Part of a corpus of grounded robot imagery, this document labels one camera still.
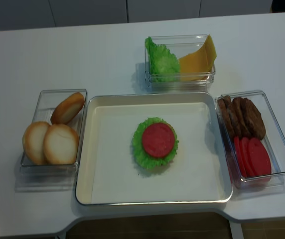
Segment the red tomato slice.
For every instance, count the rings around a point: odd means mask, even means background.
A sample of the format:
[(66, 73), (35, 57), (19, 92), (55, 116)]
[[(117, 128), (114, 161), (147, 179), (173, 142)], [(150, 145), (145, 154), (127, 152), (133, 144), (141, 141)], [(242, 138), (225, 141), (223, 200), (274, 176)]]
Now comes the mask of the red tomato slice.
[(154, 158), (164, 158), (175, 145), (172, 128), (166, 123), (153, 123), (142, 134), (142, 146), (145, 152)]

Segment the lettuce leaf on bun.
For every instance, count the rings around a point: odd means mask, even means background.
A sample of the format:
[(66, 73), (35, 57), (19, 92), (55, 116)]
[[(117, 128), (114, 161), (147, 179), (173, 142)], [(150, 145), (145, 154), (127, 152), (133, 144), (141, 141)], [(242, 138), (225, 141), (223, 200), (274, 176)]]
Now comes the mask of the lettuce leaf on bun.
[(143, 149), (142, 134), (148, 126), (150, 126), (151, 124), (155, 122), (166, 122), (166, 121), (158, 117), (147, 118), (145, 121), (141, 122), (138, 125), (136, 131), (134, 132), (133, 139), (132, 139), (133, 155), (136, 160), (136, 163), (140, 167), (147, 169), (147, 170), (148, 170), (148, 155)]

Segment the lettuce leaf in container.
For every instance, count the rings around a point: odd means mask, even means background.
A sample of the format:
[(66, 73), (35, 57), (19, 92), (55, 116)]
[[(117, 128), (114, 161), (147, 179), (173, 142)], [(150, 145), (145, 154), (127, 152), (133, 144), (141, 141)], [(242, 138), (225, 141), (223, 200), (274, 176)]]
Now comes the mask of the lettuce leaf in container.
[(150, 74), (153, 82), (175, 82), (177, 74), (180, 73), (180, 63), (175, 54), (164, 44), (155, 44), (149, 36), (145, 39)]

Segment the clear lettuce cheese container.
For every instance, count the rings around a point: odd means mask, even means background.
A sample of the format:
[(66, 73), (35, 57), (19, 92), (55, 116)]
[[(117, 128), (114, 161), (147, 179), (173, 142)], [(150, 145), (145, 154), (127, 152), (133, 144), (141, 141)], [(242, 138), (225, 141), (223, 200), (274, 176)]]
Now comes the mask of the clear lettuce cheese container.
[[(155, 44), (164, 44), (175, 54), (178, 60), (190, 53), (194, 53), (199, 50), (206, 41), (207, 34), (201, 35), (178, 35), (178, 36), (152, 36), (152, 40)], [(195, 81), (181, 81), (180, 74), (178, 73), (175, 82), (153, 82), (153, 75), (150, 74), (150, 64), (147, 49), (145, 48), (145, 81), (147, 86), (154, 92), (156, 91), (208, 91), (214, 81), (216, 73), (215, 64), (213, 64), (212, 70), (209, 73), (205, 73), (206, 78), (204, 80)]]

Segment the yellow cheese slice front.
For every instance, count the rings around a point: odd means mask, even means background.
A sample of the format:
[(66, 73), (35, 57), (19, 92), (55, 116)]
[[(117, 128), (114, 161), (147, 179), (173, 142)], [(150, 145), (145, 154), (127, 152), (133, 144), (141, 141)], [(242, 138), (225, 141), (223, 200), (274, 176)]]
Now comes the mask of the yellow cheese slice front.
[(181, 57), (179, 63), (181, 81), (204, 80), (206, 78), (204, 74), (211, 71), (208, 70), (207, 55), (204, 45), (196, 52)]

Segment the yellow cheese slice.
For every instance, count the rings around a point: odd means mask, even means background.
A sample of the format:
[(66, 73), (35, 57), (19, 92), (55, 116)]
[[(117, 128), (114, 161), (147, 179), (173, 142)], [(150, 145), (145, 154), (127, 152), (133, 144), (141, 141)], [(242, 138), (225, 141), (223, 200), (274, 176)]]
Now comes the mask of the yellow cheese slice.
[(204, 80), (206, 78), (204, 74), (211, 71), (208, 70), (207, 55), (204, 45), (196, 52), (181, 57), (179, 63), (181, 81)]
[(211, 70), (214, 64), (214, 61), (217, 57), (215, 45), (211, 35), (209, 34), (205, 41), (205, 50), (207, 55), (207, 63), (208, 63), (208, 70)]

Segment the yellow cheese slice back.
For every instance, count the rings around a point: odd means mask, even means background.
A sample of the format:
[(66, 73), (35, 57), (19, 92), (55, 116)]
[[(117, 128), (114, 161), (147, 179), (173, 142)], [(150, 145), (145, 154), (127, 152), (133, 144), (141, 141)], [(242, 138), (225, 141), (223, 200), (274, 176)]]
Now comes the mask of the yellow cheese slice back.
[(207, 55), (207, 63), (208, 63), (208, 70), (211, 70), (214, 64), (214, 61), (217, 57), (215, 45), (211, 35), (209, 34), (205, 41), (205, 50)]

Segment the white metal tray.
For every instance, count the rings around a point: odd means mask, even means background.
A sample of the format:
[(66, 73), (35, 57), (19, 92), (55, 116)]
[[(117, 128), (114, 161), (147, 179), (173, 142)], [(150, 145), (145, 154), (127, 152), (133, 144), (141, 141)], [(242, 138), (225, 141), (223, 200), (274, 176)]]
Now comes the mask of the white metal tray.
[[(134, 158), (138, 125), (159, 117), (179, 140), (163, 171)], [(96, 96), (89, 101), (76, 198), (83, 205), (225, 203), (233, 193), (215, 102), (206, 92)]]

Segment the bun half back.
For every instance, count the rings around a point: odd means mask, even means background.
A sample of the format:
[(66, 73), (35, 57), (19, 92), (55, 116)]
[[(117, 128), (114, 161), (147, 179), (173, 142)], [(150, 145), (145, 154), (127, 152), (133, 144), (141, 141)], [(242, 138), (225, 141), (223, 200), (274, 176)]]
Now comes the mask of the bun half back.
[(83, 108), (85, 98), (80, 92), (73, 93), (62, 101), (51, 116), (52, 124), (68, 124)]

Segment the bun half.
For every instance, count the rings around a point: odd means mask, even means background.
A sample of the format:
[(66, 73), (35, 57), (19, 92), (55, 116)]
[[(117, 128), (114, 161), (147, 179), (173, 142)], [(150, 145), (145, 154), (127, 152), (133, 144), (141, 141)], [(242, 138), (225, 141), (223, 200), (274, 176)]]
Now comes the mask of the bun half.
[(62, 101), (51, 116), (52, 124), (68, 124), (83, 108), (85, 98), (80, 92), (73, 93)]
[(53, 124), (45, 134), (43, 152), (49, 164), (71, 165), (76, 161), (79, 137), (65, 124)]
[(50, 124), (45, 121), (31, 123), (22, 137), (22, 145), (26, 156), (36, 165), (46, 165), (43, 153), (43, 141)]

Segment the brown meat patty far left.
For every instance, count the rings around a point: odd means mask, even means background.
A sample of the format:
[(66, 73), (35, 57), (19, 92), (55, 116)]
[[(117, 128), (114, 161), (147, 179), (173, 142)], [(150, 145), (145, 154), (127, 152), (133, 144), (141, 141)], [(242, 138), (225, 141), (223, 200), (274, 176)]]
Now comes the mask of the brown meat patty far left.
[(230, 139), (233, 140), (235, 137), (235, 132), (234, 132), (234, 129), (233, 129), (233, 126), (232, 126), (232, 123), (231, 123), (225, 102), (223, 99), (219, 99), (217, 102), (218, 102), (218, 105), (219, 105), (219, 108), (221, 111), (221, 115), (222, 115), (222, 118), (224, 120), (226, 129), (227, 129), (228, 135), (229, 135)]

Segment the brown meat patty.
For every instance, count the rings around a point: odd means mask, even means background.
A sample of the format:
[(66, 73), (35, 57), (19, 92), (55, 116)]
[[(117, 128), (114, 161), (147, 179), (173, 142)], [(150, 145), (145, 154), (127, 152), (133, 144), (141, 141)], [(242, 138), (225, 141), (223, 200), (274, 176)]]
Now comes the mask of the brown meat patty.
[(219, 105), (219, 108), (221, 111), (221, 115), (222, 115), (222, 118), (224, 120), (226, 129), (227, 129), (228, 135), (229, 135), (230, 139), (233, 140), (235, 137), (235, 132), (234, 132), (234, 129), (233, 129), (233, 126), (232, 126), (232, 123), (231, 123), (225, 102), (223, 99), (219, 99), (217, 102), (218, 102), (218, 105)]
[(261, 113), (254, 103), (248, 98), (242, 98), (240, 104), (244, 122), (249, 132), (255, 138), (262, 140), (266, 135), (266, 128)]
[(240, 124), (235, 112), (235, 108), (234, 105), (231, 101), (230, 96), (224, 96), (223, 97), (228, 114), (229, 114), (229, 118), (233, 127), (233, 130), (235, 132), (235, 136), (241, 138), (242, 137), (242, 132), (241, 132), (241, 128), (240, 128)]
[(242, 137), (251, 138), (252, 135), (245, 124), (244, 117), (242, 114), (241, 99), (242, 99), (241, 97), (236, 97), (232, 100), (232, 103), (234, 105), (234, 109), (235, 109), (235, 113), (236, 113), (236, 116), (239, 122)]

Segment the bun half front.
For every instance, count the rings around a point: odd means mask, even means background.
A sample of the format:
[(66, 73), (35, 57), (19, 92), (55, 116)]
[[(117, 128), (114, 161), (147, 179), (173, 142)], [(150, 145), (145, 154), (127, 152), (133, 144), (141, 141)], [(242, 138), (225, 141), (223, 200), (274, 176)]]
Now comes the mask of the bun half front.
[(79, 137), (65, 124), (53, 124), (45, 134), (43, 152), (49, 164), (71, 165), (76, 161)]

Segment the brown meat patty middle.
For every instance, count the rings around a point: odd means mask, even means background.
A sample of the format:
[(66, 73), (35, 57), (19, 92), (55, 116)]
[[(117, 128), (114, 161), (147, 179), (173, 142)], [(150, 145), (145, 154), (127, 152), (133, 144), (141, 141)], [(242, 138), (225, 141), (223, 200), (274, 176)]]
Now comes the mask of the brown meat patty middle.
[(234, 109), (235, 109), (235, 113), (236, 113), (236, 116), (239, 122), (242, 137), (251, 138), (252, 135), (245, 124), (244, 117), (242, 114), (241, 99), (242, 99), (241, 97), (236, 97), (232, 100), (232, 103), (234, 105)]

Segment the tomato slice back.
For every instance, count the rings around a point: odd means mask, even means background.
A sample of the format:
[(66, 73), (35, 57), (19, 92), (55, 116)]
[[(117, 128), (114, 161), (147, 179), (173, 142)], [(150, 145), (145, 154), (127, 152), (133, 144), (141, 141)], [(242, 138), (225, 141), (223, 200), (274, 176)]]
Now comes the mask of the tomato slice back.
[(235, 146), (235, 150), (236, 150), (236, 156), (237, 156), (237, 161), (239, 164), (241, 175), (243, 177), (247, 177), (247, 173), (246, 173), (246, 169), (245, 169), (244, 161), (243, 161), (243, 157), (242, 157), (242, 152), (241, 152), (241, 148), (240, 148), (240, 140), (239, 140), (238, 136), (234, 137), (234, 146)]

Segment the tomato slice middle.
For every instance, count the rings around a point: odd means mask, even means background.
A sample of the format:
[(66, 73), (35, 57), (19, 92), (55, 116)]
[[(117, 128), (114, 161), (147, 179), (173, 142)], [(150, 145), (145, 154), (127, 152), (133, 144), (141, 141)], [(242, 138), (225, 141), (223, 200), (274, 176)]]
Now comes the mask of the tomato slice middle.
[(248, 142), (249, 142), (249, 139), (247, 137), (243, 137), (240, 140), (240, 150), (241, 150), (242, 162), (243, 162), (243, 165), (246, 171), (246, 177), (255, 177), (255, 173), (249, 163)]

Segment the bun half far left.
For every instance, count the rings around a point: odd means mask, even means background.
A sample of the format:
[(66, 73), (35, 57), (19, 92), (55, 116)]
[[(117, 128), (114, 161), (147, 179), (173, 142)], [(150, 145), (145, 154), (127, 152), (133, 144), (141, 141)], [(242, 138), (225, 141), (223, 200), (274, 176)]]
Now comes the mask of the bun half far left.
[(22, 137), (22, 145), (26, 156), (36, 165), (46, 165), (43, 153), (43, 141), (50, 124), (45, 121), (31, 123)]

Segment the brown meat patty right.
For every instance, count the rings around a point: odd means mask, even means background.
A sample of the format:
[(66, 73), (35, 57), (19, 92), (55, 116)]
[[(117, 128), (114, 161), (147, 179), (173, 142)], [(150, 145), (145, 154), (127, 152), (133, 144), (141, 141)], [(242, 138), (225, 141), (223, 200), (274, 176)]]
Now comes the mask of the brown meat patty right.
[(255, 138), (262, 140), (266, 135), (266, 128), (261, 113), (254, 103), (248, 98), (242, 98), (240, 104), (244, 122), (249, 132)]

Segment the clear meat tomato container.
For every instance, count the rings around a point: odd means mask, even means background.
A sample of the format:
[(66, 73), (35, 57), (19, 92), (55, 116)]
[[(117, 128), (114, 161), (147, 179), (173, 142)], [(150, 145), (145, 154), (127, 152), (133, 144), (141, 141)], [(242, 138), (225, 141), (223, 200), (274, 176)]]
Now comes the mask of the clear meat tomato container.
[(261, 113), (266, 135), (260, 140), (264, 145), (271, 162), (272, 173), (264, 176), (243, 177), (240, 172), (237, 161), (234, 139), (231, 140), (221, 111), (218, 105), (218, 100), (223, 99), (221, 95), (215, 99), (216, 112), (219, 120), (219, 126), (223, 137), (227, 164), (233, 185), (240, 190), (263, 189), (266, 187), (282, 185), (285, 182), (285, 137), (275, 117), (272, 107), (268, 101), (266, 94), (263, 91), (247, 91), (230, 94), (231, 101), (236, 97), (248, 98), (257, 107)]

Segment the tomato slice front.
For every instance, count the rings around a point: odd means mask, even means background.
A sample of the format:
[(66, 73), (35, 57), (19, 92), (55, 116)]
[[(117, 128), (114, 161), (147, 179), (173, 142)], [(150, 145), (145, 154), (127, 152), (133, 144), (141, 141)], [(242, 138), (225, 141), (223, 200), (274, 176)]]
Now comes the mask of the tomato slice front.
[(248, 142), (249, 163), (256, 176), (264, 176), (272, 173), (269, 155), (257, 138), (251, 138)]

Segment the clear bun container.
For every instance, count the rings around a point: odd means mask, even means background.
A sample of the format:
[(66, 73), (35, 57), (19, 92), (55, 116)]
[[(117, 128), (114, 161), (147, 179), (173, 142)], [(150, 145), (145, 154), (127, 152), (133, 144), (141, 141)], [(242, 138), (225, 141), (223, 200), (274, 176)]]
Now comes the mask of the clear bun container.
[(71, 127), (76, 131), (79, 137), (78, 150), (76, 155), (76, 161), (71, 165), (52, 165), (47, 162), (46, 165), (34, 164), (25, 154), (22, 155), (20, 170), (24, 173), (31, 174), (69, 174), (74, 173), (78, 170), (80, 161), (81, 144), (83, 142), (83, 131), (85, 127), (86, 119), (86, 100), (87, 90), (86, 89), (69, 89), (69, 90), (43, 90), (40, 92), (35, 112), (33, 115), (32, 123), (37, 121), (45, 121), (52, 126), (50, 119), (55, 108), (66, 98), (73, 93), (80, 92), (84, 98), (85, 103), (83, 108), (78, 114), (68, 123), (67, 126)]

